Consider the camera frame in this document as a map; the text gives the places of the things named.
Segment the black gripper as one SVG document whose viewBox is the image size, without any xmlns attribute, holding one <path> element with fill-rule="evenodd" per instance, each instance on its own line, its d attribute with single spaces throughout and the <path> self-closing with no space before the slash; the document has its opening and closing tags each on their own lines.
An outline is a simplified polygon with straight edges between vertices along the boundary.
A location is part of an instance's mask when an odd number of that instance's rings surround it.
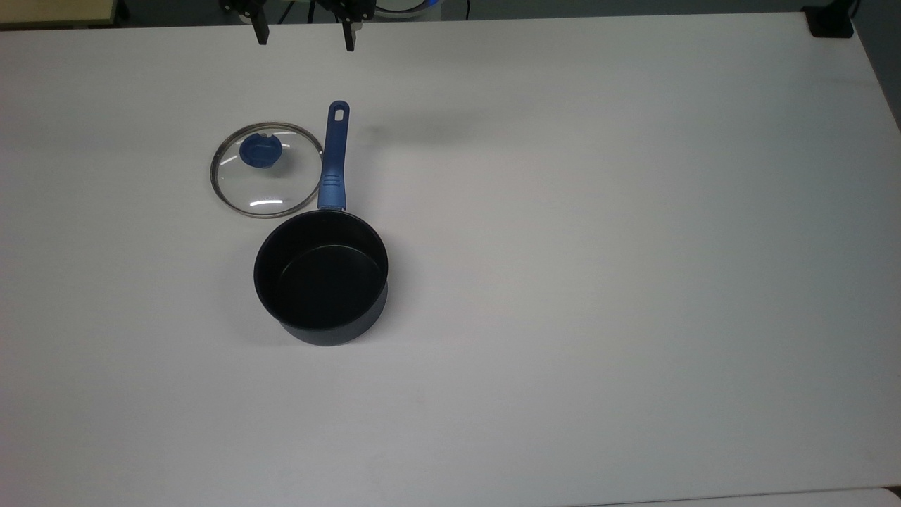
<svg viewBox="0 0 901 507">
<path fill-rule="evenodd" d="M 270 29 L 264 7 L 267 1 L 220 1 L 224 11 L 238 13 L 246 18 L 252 17 L 252 27 L 259 45 L 265 46 L 270 36 Z M 356 49 L 357 23 L 352 20 L 369 20 L 374 16 L 374 1 L 307 1 L 317 7 L 336 14 L 341 20 L 342 35 L 348 52 Z"/>
</svg>

